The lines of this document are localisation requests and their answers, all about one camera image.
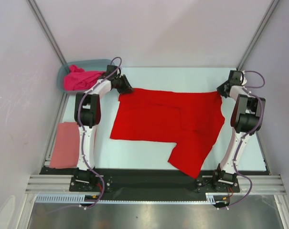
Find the red t-shirt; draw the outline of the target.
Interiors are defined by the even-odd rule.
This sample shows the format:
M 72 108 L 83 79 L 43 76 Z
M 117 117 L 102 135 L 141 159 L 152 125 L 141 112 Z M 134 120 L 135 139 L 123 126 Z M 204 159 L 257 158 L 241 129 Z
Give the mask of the red t-shirt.
M 192 178 L 199 176 L 225 123 L 218 92 L 136 88 L 118 101 L 111 139 L 175 143 L 168 162 Z

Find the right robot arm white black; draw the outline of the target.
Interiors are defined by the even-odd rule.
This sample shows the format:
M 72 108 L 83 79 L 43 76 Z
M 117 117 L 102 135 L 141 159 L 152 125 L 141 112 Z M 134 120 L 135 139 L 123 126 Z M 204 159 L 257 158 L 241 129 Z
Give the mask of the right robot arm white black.
M 224 98 L 232 98 L 235 106 L 231 115 L 232 136 L 226 154 L 217 170 L 220 175 L 213 177 L 212 187 L 224 191 L 229 186 L 226 176 L 237 175 L 239 160 L 250 139 L 262 126 L 266 99 L 253 94 L 247 87 L 245 73 L 255 71 L 231 70 L 228 79 L 217 87 L 217 92 Z

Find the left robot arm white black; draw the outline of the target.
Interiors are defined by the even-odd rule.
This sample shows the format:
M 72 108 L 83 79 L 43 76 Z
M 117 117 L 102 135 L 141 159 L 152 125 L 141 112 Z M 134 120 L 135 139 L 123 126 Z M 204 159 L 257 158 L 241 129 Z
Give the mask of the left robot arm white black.
M 119 94 L 130 94 L 134 91 L 121 73 L 121 68 L 108 65 L 97 82 L 83 93 L 75 96 L 75 121 L 79 130 L 79 159 L 77 168 L 83 171 L 95 167 L 94 146 L 96 131 L 101 121 L 101 99 L 116 89 Z

